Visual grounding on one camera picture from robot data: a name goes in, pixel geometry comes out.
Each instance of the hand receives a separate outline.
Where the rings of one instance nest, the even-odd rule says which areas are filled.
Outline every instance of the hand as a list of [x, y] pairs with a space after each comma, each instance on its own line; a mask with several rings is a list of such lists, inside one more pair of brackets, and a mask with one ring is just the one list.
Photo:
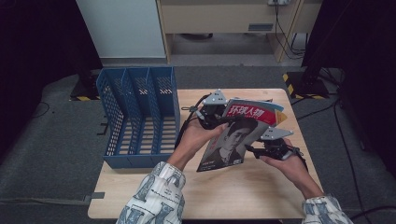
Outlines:
[[[284, 140], [288, 146], [292, 147], [289, 139], [284, 138]], [[318, 184], [306, 171], [303, 162], [296, 155], [291, 155], [285, 161], [279, 161], [265, 156], [261, 156], [260, 159], [280, 170], [302, 192], [306, 199], [324, 195]]]
[[181, 137], [180, 143], [167, 162], [176, 166], [180, 171], [183, 171], [187, 162], [194, 157], [195, 153], [211, 138], [219, 136], [227, 126], [228, 124], [225, 123], [213, 130], [205, 130], [198, 119], [192, 117], [186, 131], [184, 131]]

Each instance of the table top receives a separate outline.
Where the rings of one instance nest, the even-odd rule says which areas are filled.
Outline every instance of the table top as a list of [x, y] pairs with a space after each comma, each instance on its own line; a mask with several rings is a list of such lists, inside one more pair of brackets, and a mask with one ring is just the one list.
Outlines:
[[[205, 94], [214, 90], [178, 90], [180, 107], [195, 105]], [[281, 89], [221, 89], [227, 99], [269, 100], [284, 106], [288, 117], [277, 128], [294, 131], [288, 136], [294, 146], [304, 153], [309, 173], [320, 185], [303, 135], [292, 111], [290, 100]], [[189, 115], [180, 112], [181, 123]], [[255, 147], [262, 147], [256, 142]], [[247, 152], [245, 161], [219, 170], [197, 173], [206, 146], [187, 164], [183, 189], [186, 201], [183, 219], [266, 219], [302, 218], [302, 193], [276, 168], [256, 160]], [[90, 218], [118, 218], [124, 205], [132, 198], [141, 180], [151, 169], [111, 169], [105, 162], [95, 192], [104, 192], [103, 199], [92, 199]]]

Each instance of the blue plastic file holder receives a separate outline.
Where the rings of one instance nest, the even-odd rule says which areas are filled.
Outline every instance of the blue plastic file holder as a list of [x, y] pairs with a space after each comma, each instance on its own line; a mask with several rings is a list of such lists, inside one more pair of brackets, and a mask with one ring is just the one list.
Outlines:
[[166, 161], [180, 123], [173, 67], [102, 69], [96, 84], [110, 128], [107, 164], [150, 168]]

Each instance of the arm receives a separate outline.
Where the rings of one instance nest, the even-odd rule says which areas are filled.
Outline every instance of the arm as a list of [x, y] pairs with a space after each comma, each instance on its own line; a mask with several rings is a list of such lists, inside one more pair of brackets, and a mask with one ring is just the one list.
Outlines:
[[[289, 146], [292, 146], [289, 139], [285, 138], [285, 142]], [[278, 161], [262, 156], [261, 160], [279, 169], [303, 194], [305, 198], [303, 210], [306, 215], [303, 223], [352, 223], [341, 210], [338, 201], [332, 196], [325, 196], [324, 192], [306, 171], [303, 163], [297, 156], [292, 155], [285, 161]]]
[[197, 119], [189, 123], [178, 147], [167, 162], [158, 163], [141, 182], [136, 194], [124, 206], [117, 220], [123, 223], [181, 223], [186, 178], [182, 171], [187, 162], [212, 137], [220, 135], [225, 125], [205, 130]]

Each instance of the sleeve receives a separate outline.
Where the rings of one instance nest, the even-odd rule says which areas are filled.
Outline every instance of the sleeve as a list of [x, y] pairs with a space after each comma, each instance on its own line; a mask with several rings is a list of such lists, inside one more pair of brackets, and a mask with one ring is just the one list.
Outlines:
[[305, 212], [303, 224], [353, 224], [333, 196], [307, 199], [303, 202], [303, 210]]
[[117, 224], [181, 223], [186, 177], [175, 166], [158, 163], [124, 206]]

